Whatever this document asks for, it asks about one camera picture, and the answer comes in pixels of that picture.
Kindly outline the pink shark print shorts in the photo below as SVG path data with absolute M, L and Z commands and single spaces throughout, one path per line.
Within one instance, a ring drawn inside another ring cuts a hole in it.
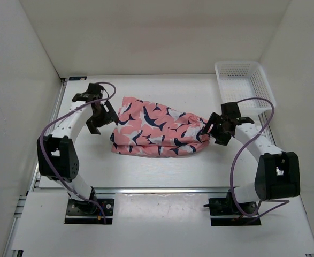
M 204 118 L 156 102 L 124 97 L 118 118 L 110 136 L 115 154 L 180 157 L 200 152 L 210 143 L 210 136 L 202 134 Z

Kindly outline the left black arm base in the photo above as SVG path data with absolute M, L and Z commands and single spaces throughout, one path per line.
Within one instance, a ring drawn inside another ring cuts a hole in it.
M 114 198 L 98 198 L 95 190 L 90 195 L 93 201 L 101 206 L 81 200 L 69 198 L 64 223 L 86 225 L 111 225 L 113 222 Z

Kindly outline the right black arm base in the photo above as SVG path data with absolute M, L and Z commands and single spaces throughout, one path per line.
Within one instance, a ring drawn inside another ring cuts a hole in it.
M 260 226 L 259 212 L 254 216 L 242 214 L 233 201 L 231 190 L 212 192 L 203 205 L 209 210 L 211 226 Z

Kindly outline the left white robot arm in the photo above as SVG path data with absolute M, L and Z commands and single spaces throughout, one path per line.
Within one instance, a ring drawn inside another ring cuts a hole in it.
M 79 174 L 80 163 L 75 142 L 86 127 L 90 134 L 99 135 L 99 128 L 118 123 L 118 115 L 110 103 L 113 94 L 104 88 L 107 82 L 90 83 L 83 93 L 71 100 L 67 114 L 47 125 L 37 140 L 39 173 L 55 181 L 79 202 L 85 214 L 97 210 L 93 188 Z

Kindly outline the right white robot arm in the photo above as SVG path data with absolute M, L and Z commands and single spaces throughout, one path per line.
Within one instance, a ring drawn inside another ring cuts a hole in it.
M 231 138 L 242 143 L 239 154 L 248 150 L 258 163 L 252 183 L 231 186 L 232 197 L 226 200 L 226 209 L 238 214 L 245 203 L 295 198 L 300 194 L 299 158 L 294 152 L 285 152 L 274 145 L 250 117 L 243 117 L 238 103 L 221 105 L 221 114 L 212 113 L 203 134 L 215 139 L 218 145 L 228 145 Z

